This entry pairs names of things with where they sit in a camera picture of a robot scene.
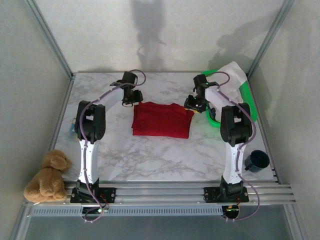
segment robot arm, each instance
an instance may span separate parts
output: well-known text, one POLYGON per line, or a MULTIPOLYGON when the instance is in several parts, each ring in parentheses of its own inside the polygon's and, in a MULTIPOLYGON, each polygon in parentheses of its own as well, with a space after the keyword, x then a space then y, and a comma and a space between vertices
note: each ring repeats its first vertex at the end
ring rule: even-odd
MULTIPOLYGON (((207 82, 206 76, 200 74, 194 79, 195 95, 189 95, 184 103, 186 109, 199 113, 205 112, 209 103, 220 106, 221 121, 220 134, 225 142, 225 168, 221 177, 219 190, 219 202, 232 201, 236 196, 243 193, 243 181, 239 175, 242 169, 237 172, 237 153, 238 148, 249 140, 252 135, 252 125, 250 120, 236 106, 226 100, 218 93, 218 84, 216 82, 207 82)), ((241 107, 247 113, 250 113, 250 107, 247 103, 241 103, 241 107)), ((239 151, 238 165, 243 164, 243 155, 245 148, 239 151)))
MULTIPOLYGON (((141 102, 143 100, 141 91, 133 91, 136 79, 137 76, 134 73, 128 71, 124 72, 122 80, 118 80, 111 84, 111 86, 122 86, 111 91, 105 96, 103 99, 105 105, 92 104, 84 112, 82 127, 84 135, 88 140, 85 151, 86 175, 89 187, 96 197, 98 197, 102 192, 102 189, 99 188, 98 148, 100 140, 103 138, 106 132, 106 111, 110 110, 116 103, 120 101, 122 101, 122 105, 129 105, 141 102)), ((89 103, 89 101, 81 101, 79 103, 74 127, 81 148, 81 170, 76 183, 76 189, 73 191, 73 194, 77 196, 71 198, 73 203, 75 203, 78 199, 80 199, 80 201, 83 203, 83 197, 85 197, 85 199, 91 199, 91 194, 86 185, 84 170, 84 150, 86 141, 80 129, 81 114, 89 103)))

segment red cloth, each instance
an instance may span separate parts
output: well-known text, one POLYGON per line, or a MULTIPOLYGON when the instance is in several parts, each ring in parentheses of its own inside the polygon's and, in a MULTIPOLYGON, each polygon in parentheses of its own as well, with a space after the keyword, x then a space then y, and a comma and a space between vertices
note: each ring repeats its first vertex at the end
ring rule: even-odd
POLYGON ((134 106, 133 135, 187 139, 193 115, 193 111, 175 103, 140 102, 134 106))

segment dark blue mug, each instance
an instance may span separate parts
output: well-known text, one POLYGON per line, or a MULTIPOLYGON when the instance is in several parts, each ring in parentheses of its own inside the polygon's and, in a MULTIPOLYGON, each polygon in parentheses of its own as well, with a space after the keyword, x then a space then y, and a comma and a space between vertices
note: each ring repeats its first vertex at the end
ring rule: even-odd
POLYGON ((252 173, 257 173, 265 169, 269 164, 270 159, 268 155, 261 150, 254 150, 244 161, 245 170, 249 170, 252 173))

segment marble surface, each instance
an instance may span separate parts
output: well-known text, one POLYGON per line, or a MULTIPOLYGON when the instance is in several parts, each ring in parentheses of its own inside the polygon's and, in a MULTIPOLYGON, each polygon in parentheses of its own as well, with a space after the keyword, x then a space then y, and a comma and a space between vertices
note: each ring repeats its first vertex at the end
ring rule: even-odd
MULTIPOLYGON (((147 73, 147 81, 139 86, 144 102, 183 105, 192 93, 197 73, 147 73)), ((72 161, 65 180, 76 181, 81 166, 78 140, 70 134, 81 100, 91 101, 110 89, 110 83, 121 79, 123 73, 77 73, 66 107, 56 149, 72 161)), ((100 180, 108 181, 207 181, 220 180, 225 168, 225 143, 220 130, 209 125, 206 114, 193 116, 189 139, 133 136, 133 107, 117 103, 106 113, 106 132, 98 152, 100 180)), ((265 151, 257 125, 256 138, 247 145, 244 159, 253 150, 265 151)), ((248 180, 272 180, 269 167, 258 173, 244 171, 248 180)))

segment brown teddy bear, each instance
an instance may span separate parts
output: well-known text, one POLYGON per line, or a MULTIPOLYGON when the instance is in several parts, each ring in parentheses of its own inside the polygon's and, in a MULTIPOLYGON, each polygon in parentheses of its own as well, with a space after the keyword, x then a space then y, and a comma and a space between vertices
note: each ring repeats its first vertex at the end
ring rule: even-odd
POLYGON ((67 197, 62 173, 71 167, 70 160, 60 150, 46 154, 41 170, 24 189, 24 197, 34 203, 63 201, 67 197))

